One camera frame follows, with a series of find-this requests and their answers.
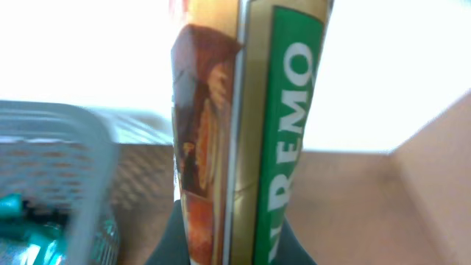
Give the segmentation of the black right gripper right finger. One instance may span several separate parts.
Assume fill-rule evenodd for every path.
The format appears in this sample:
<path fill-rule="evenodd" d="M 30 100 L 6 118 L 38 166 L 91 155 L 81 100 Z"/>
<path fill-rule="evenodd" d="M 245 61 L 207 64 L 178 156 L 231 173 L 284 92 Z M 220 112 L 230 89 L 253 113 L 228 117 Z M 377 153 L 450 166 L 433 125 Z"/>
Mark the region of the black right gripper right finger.
<path fill-rule="evenodd" d="M 317 265 L 297 240 L 287 218 L 283 222 L 274 265 Z"/>

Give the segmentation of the grey plastic basket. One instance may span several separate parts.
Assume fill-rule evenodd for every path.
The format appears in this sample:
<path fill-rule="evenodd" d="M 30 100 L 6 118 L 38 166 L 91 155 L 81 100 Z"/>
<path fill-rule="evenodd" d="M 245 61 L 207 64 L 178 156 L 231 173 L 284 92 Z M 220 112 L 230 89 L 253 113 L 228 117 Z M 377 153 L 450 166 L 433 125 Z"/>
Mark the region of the grey plastic basket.
<path fill-rule="evenodd" d="M 173 207 L 173 149 L 122 144 L 81 107 L 1 103 L 1 198 L 20 194 L 40 213 L 69 215 L 68 264 L 89 264 L 101 212 L 119 232 L 116 264 L 145 264 Z"/>

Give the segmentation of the spaghetti pasta packet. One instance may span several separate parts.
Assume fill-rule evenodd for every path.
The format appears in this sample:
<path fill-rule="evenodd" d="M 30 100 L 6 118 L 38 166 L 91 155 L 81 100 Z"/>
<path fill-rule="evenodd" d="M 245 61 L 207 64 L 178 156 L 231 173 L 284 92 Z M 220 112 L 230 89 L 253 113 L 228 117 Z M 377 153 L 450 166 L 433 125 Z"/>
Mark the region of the spaghetti pasta packet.
<path fill-rule="evenodd" d="M 274 264 L 333 2 L 171 0 L 191 264 Z"/>

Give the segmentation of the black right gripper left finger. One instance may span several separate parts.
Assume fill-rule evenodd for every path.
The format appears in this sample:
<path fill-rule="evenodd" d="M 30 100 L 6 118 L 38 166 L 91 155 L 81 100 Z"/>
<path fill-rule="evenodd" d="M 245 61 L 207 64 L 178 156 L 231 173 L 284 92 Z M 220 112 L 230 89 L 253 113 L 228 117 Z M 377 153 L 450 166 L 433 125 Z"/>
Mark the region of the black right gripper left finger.
<path fill-rule="evenodd" d="M 145 265 L 190 265 L 181 200 L 174 201 L 166 229 Z"/>

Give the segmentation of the green snack bag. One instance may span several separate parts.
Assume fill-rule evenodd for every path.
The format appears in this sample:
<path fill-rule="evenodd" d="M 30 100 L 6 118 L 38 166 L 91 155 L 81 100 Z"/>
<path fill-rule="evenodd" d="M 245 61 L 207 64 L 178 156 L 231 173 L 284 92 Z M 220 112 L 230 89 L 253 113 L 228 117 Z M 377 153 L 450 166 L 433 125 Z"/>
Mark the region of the green snack bag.
<path fill-rule="evenodd" d="M 57 209 L 40 213 L 20 194 L 1 198 L 1 263 L 66 265 L 69 215 Z M 89 264 L 117 263 L 119 232 L 112 211 L 101 212 L 93 238 Z"/>

